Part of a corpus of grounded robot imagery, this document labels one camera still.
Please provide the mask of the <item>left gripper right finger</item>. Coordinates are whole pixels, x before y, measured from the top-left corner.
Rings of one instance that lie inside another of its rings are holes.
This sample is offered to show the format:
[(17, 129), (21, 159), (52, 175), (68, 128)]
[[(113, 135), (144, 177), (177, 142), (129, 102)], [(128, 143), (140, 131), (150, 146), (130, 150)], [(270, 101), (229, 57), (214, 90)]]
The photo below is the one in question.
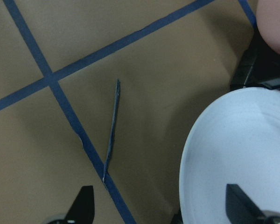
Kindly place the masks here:
[(280, 215), (265, 215), (237, 184), (227, 184), (225, 212), (232, 224), (280, 224)]

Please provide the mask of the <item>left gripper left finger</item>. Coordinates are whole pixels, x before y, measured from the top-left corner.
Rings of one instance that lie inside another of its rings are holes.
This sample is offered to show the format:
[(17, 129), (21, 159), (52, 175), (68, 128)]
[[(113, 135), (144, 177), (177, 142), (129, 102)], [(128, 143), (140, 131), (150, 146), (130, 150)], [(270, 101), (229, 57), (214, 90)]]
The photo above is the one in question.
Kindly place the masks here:
[(92, 224), (95, 217), (93, 186), (83, 186), (64, 218), (55, 218), (47, 224)]

